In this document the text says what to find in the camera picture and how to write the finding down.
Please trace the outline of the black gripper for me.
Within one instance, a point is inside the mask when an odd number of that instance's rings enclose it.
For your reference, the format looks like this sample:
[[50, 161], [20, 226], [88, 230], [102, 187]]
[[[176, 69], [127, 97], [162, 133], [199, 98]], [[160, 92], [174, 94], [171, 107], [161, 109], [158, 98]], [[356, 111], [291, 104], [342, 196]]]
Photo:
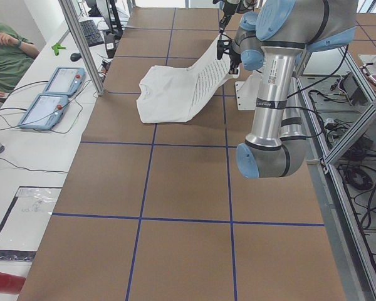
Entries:
[[223, 33], [232, 16], [236, 13], [240, 0], [222, 0], [221, 2], [223, 17], [219, 21], [219, 32]]
[[229, 74], [230, 75], [238, 75], [239, 74], [239, 64], [240, 64], [240, 54], [234, 48], [235, 41], [231, 39], [226, 34], [219, 34], [219, 39], [217, 41], [217, 59], [221, 60], [223, 55], [229, 56], [230, 67], [229, 67]]

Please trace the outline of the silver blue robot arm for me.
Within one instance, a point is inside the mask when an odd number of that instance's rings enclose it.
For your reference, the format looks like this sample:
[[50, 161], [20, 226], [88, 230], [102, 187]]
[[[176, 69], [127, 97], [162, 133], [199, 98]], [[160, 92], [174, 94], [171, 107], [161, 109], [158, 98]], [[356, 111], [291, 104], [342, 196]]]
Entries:
[[219, 33], [223, 34], [234, 14], [243, 14], [253, 10], [258, 0], [212, 0], [212, 3], [218, 4], [223, 11], [223, 16], [219, 21]]
[[229, 54], [230, 72], [239, 65], [261, 70], [254, 120], [237, 146], [236, 162], [246, 178], [285, 177], [305, 158], [306, 137], [295, 107], [295, 61], [303, 51], [332, 50], [355, 36], [356, 1], [267, 1], [259, 13], [254, 1], [221, 1], [224, 31], [242, 14], [236, 37], [218, 42], [217, 54]]

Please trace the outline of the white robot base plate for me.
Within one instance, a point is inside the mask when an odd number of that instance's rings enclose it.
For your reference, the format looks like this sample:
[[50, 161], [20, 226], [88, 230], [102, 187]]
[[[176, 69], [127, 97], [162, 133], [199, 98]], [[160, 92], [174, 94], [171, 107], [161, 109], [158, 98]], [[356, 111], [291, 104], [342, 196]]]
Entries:
[[261, 75], [253, 73], [248, 76], [245, 82], [236, 82], [234, 84], [238, 110], [255, 109], [260, 81]]

